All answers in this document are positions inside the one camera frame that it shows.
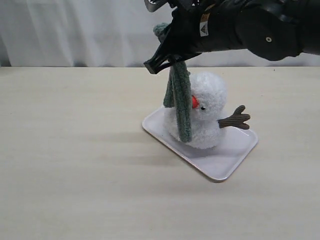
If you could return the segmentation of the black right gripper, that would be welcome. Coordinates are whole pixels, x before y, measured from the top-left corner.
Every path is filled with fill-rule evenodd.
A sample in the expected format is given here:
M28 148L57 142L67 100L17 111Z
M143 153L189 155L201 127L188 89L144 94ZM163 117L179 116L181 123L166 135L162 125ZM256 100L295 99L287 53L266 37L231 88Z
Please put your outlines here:
M158 74L202 53L240 49L236 33L239 4L172 4L172 21L160 34L160 46L143 65Z

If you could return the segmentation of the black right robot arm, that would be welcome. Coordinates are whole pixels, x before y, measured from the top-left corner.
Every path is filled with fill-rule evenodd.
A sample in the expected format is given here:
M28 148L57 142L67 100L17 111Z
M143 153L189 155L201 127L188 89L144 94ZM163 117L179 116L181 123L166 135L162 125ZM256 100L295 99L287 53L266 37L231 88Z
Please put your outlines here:
M144 62L151 74L203 53L248 50L280 61L320 53L318 0L147 0L149 12L172 8L159 47Z

